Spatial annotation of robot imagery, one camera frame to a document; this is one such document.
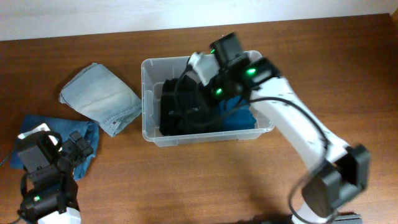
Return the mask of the dark blue garment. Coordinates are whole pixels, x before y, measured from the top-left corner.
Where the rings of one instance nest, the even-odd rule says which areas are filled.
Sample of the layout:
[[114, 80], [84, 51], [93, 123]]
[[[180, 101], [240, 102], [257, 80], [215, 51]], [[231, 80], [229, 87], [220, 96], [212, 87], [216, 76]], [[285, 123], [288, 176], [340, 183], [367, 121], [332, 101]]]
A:
[[[236, 96], [228, 101], [221, 101], [218, 105], [220, 115], [232, 110], [236, 105], [243, 105], [245, 101], [240, 101], [240, 97]], [[252, 115], [249, 106], [243, 106], [239, 110], [225, 117], [221, 122], [221, 131], [237, 131], [242, 129], [254, 129], [256, 119]]]

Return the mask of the medium blue jeans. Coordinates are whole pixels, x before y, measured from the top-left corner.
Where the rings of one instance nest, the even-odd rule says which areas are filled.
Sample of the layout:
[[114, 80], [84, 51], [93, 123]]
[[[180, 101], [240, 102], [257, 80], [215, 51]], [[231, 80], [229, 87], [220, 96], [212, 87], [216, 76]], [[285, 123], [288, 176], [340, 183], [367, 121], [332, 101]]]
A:
[[22, 121], [20, 133], [26, 133], [45, 123], [53, 132], [59, 133], [62, 142], [72, 139], [85, 154], [85, 161], [76, 166], [73, 178], [78, 181], [86, 175], [92, 158], [96, 156], [99, 143], [99, 127], [92, 121], [75, 121], [28, 114]]

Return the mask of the large black garment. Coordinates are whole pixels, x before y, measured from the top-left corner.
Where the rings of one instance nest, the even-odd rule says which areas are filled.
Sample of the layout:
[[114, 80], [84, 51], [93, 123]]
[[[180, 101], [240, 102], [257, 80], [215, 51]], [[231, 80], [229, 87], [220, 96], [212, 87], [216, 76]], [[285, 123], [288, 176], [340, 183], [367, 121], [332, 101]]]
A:
[[220, 114], [217, 110], [206, 111], [197, 100], [197, 83], [192, 78], [185, 76], [178, 85], [177, 94], [174, 89], [178, 80], [166, 80], [162, 86], [160, 98], [160, 126], [159, 131], [164, 136], [186, 134], [212, 133], [222, 130], [222, 122], [206, 127], [190, 126], [182, 117], [185, 113], [188, 120], [193, 123], [206, 123]]

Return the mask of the clear plastic storage bin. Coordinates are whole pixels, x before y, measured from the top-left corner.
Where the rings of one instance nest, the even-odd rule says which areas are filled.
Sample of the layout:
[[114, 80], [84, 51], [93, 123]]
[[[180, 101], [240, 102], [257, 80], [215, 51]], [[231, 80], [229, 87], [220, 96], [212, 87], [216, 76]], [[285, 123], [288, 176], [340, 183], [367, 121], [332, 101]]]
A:
[[160, 97], [166, 80], [178, 78], [185, 69], [188, 57], [148, 58], [141, 63], [142, 135], [159, 147], [195, 144], [199, 142], [257, 139], [274, 129], [274, 124], [253, 106], [249, 109], [256, 119], [254, 129], [215, 133], [163, 136], [160, 131]]

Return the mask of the light blue jeans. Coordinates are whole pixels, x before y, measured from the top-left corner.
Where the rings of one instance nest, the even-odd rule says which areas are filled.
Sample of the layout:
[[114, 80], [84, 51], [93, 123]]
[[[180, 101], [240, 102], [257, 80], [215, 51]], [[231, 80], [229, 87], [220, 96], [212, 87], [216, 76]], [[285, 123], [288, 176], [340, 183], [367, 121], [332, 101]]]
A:
[[115, 137], [142, 112], [141, 99], [104, 65], [92, 63], [61, 90], [59, 102], [93, 120]]

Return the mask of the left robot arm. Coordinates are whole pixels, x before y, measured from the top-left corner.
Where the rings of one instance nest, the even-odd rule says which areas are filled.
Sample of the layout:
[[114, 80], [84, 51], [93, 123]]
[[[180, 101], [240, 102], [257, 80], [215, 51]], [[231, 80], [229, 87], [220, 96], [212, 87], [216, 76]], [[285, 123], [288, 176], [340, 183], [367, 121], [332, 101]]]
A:
[[39, 131], [21, 139], [16, 152], [25, 170], [20, 218], [27, 223], [81, 223], [73, 171], [93, 153], [86, 139], [75, 131], [63, 142], [59, 133]]

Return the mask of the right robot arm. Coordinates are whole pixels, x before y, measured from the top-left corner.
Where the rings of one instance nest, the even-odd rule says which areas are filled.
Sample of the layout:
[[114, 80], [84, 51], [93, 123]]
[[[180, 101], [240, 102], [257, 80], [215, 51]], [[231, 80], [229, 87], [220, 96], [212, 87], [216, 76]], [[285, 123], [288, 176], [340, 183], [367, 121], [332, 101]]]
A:
[[210, 44], [199, 74], [203, 96], [212, 106], [240, 96], [264, 115], [296, 150], [307, 172], [288, 196], [300, 190], [303, 205], [292, 223], [332, 223], [338, 209], [365, 191], [371, 155], [362, 144], [350, 146], [331, 132], [298, 98], [282, 72], [265, 57], [250, 58], [235, 33]]

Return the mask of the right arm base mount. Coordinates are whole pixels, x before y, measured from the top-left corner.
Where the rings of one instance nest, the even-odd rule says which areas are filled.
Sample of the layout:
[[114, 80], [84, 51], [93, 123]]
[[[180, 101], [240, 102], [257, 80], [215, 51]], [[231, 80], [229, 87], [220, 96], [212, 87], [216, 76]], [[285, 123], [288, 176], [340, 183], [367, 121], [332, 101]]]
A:
[[363, 224], [360, 214], [350, 213], [336, 217], [332, 224]]

